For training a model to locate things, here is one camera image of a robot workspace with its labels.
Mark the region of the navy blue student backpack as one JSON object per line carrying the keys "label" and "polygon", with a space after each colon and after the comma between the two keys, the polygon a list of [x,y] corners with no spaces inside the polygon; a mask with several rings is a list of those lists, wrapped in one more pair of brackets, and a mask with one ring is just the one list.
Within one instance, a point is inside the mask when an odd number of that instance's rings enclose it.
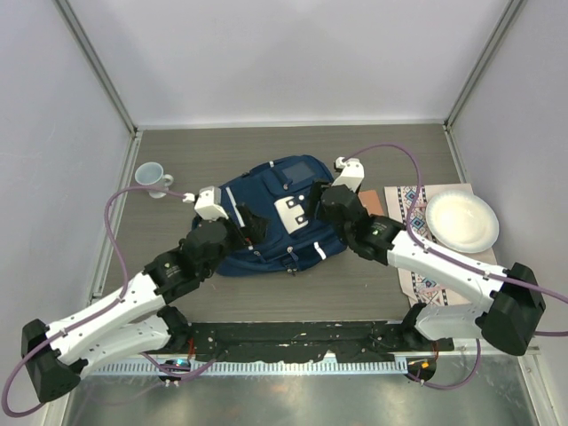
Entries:
{"label": "navy blue student backpack", "polygon": [[245,277],[268,272],[301,272],[346,250],[332,226],[305,215],[305,204],[315,179],[332,180],[317,158],[292,155],[262,163],[217,186],[228,219],[241,230],[238,204],[270,220],[262,243],[248,244],[225,258],[217,274]]}

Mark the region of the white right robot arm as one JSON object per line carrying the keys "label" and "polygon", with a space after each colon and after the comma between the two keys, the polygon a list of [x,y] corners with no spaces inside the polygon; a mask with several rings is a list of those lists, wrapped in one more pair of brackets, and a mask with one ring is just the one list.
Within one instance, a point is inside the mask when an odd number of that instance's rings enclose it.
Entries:
{"label": "white right robot arm", "polygon": [[316,180],[306,214],[329,222],[339,240],[358,256],[414,272],[466,299],[461,305],[412,307],[400,329],[408,349],[419,351],[439,339],[482,338],[508,355],[525,355],[546,310],[531,268],[478,262],[418,239],[402,223],[369,214],[346,185]]}

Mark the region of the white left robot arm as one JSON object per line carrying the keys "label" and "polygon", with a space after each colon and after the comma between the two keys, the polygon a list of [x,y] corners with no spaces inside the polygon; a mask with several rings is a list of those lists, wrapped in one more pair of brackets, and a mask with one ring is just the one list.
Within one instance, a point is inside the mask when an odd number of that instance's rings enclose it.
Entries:
{"label": "white left robot arm", "polygon": [[172,303],[209,278],[232,253],[264,240],[269,220],[246,205],[231,217],[203,218],[175,248],[158,255],[120,289],[64,319],[22,328],[21,357],[41,403],[69,393],[115,359],[188,345],[187,319]]}

